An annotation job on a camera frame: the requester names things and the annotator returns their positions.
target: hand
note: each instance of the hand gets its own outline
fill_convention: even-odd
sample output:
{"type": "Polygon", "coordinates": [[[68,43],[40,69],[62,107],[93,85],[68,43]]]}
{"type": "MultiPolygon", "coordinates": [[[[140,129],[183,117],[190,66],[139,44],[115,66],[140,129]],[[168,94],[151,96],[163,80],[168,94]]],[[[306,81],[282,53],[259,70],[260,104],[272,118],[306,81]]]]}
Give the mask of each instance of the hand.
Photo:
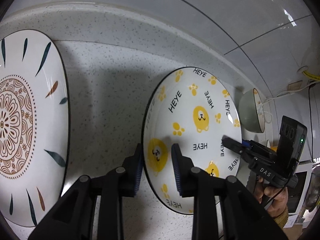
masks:
{"type": "MultiPolygon", "coordinates": [[[[277,194],[281,189],[276,187],[266,187],[263,189],[262,187],[263,178],[259,178],[259,181],[256,184],[256,187],[253,192],[253,196],[258,200],[259,203],[262,201],[262,196],[266,195],[268,197],[273,197],[277,194]]],[[[273,218],[281,215],[282,212],[285,210],[285,207],[288,202],[288,189],[287,187],[274,198],[272,204],[268,207],[267,212],[273,218]]]]}

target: plate with yellow bears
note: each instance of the plate with yellow bears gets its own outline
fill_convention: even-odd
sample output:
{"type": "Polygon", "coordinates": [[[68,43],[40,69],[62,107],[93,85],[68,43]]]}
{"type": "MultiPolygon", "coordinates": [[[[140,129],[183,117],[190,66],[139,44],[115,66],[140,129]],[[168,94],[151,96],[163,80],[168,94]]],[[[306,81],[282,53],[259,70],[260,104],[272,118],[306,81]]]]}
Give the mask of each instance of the plate with yellow bears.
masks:
{"type": "Polygon", "coordinates": [[[211,176],[236,175],[240,156],[223,147],[223,136],[242,140],[236,107],[215,76],[185,67],[160,82],[146,109],[142,144],[148,182],[165,206],[193,214],[193,198],[182,198],[177,191],[171,160],[174,143],[211,176]]]}

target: yellow sleeve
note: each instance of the yellow sleeve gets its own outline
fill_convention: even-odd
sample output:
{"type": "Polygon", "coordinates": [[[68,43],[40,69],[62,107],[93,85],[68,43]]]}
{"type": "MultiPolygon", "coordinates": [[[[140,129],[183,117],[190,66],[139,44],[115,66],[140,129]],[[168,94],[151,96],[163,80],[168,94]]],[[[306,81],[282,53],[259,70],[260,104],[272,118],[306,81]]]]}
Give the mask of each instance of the yellow sleeve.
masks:
{"type": "Polygon", "coordinates": [[[280,228],[283,228],[287,223],[289,218],[288,206],[285,207],[285,210],[281,213],[281,215],[277,216],[273,220],[278,224],[280,228]]]}

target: oval plate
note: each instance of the oval plate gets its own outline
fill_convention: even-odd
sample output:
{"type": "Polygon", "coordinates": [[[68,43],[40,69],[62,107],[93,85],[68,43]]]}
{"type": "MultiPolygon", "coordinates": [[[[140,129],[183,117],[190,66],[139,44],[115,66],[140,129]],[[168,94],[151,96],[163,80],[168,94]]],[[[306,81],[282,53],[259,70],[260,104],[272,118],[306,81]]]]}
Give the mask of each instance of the oval plate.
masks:
{"type": "Polygon", "coordinates": [[[23,30],[0,40],[0,210],[34,227],[58,200],[68,153],[69,103],[53,42],[23,30]]]}
{"type": "Polygon", "coordinates": [[[241,142],[236,107],[225,87],[207,71],[185,67],[167,75],[149,101],[142,131],[145,171],[153,192],[171,210],[193,214],[193,198],[177,191],[171,146],[210,175],[236,175],[240,157],[223,147],[226,135],[241,142]]]}

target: flower pattern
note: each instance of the flower pattern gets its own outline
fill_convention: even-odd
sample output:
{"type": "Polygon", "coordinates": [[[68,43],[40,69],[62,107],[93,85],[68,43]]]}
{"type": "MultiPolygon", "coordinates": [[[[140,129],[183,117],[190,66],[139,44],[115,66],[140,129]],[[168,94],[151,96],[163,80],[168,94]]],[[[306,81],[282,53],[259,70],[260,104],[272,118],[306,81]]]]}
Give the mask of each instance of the flower pattern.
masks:
{"type": "Polygon", "coordinates": [[[0,174],[10,179],[25,172],[29,153],[33,154],[36,128],[31,94],[28,83],[18,75],[0,80],[0,174]]]}

